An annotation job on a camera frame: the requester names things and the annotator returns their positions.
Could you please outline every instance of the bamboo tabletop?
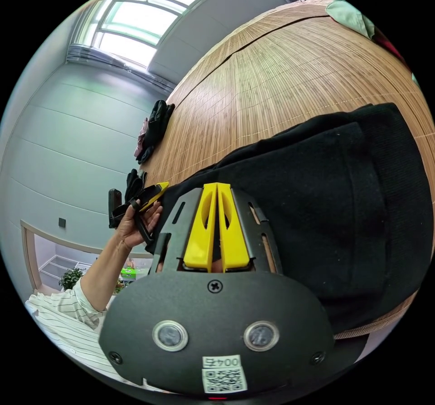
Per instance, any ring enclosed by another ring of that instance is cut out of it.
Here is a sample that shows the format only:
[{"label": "bamboo tabletop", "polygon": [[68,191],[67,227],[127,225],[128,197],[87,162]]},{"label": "bamboo tabletop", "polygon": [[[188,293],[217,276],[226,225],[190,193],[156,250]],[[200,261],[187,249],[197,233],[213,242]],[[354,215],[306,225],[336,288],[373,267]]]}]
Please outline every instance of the bamboo tabletop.
[{"label": "bamboo tabletop", "polygon": [[168,99],[176,108],[166,135],[142,165],[147,185],[178,183],[312,117],[393,102],[419,147],[435,203],[435,126],[420,89],[396,57],[328,17],[330,1],[266,12],[189,71]]}]

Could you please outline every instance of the black handle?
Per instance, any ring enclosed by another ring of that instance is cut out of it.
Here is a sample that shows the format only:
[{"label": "black handle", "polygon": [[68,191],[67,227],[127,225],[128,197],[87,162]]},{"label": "black handle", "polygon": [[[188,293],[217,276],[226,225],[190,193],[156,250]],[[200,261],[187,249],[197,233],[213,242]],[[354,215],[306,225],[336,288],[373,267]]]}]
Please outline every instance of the black handle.
[{"label": "black handle", "polygon": [[139,213],[140,205],[136,202],[135,199],[131,199],[130,204],[135,210],[135,215],[134,215],[135,225],[139,230],[140,235],[144,238],[146,244],[150,244],[153,241],[153,238],[151,234],[148,232],[148,230],[146,229],[145,224],[142,218],[140,217],[140,213]]}]

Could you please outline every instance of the black glove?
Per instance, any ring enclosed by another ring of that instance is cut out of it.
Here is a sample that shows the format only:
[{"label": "black glove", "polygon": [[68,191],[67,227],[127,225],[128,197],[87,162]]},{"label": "black glove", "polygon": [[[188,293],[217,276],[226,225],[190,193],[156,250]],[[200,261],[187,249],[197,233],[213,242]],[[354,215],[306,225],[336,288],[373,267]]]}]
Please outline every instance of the black glove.
[{"label": "black glove", "polygon": [[145,163],[153,154],[154,147],[150,146],[148,147],[143,154],[140,156],[139,164]]},{"label": "black glove", "polygon": [[150,146],[157,146],[162,140],[162,122],[166,116],[166,112],[167,105],[165,101],[157,101],[154,105],[153,111],[151,112],[150,119],[148,121],[148,129],[142,142],[142,148],[144,150]]},{"label": "black glove", "polygon": [[163,121],[161,123],[160,135],[163,139],[164,134],[166,133],[166,129],[168,128],[169,119],[171,119],[172,112],[175,109],[175,104],[170,104],[166,108],[166,113],[164,114]]},{"label": "black glove", "polygon": [[137,170],[133,169],[130,174],[127,175],[127,189],[124,195],[125,204],[127,204],[134,196],[144,188],[144,178],[138,177]]}]

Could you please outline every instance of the hand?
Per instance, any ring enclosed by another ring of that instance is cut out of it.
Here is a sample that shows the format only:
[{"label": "hand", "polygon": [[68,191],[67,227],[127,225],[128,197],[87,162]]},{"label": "hand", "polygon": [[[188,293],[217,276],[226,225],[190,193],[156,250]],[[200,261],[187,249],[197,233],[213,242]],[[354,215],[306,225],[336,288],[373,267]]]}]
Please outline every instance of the hand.
[{"label": "hand", "polygon": [[[160,205],[160,203],[155,202],[149,210],[141,215],[141,218],[149,233],[152,233],[155,226],[157,225],[162,210],[163,207]],[[118,236],[128,249],[133,249],[135,246],[140,245],[144,242],[143,237],[141,236],[139,230],[136,228],[133,218],[134,215],[135,211],[130,205],[126,211],[126,214],[119,223],[118,228],[116,229]]]}]

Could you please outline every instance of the green plant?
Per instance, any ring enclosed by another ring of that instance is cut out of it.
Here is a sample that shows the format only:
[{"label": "green plant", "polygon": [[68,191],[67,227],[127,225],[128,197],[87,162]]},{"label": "green plant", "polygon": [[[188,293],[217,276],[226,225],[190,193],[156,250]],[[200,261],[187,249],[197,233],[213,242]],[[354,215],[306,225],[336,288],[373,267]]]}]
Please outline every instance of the green plant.
[{"label": "green plant", "polygon": [[63,274],[62,278],[60,278],[59,285],[61,285],[64,290],[71,289],[82,276],[82,269],[69,269]]},{"label": "green plant", "polygon": [[121,279],[118,279],[113,294],[117,295],[123,288],[124,288],[124,282]]}]

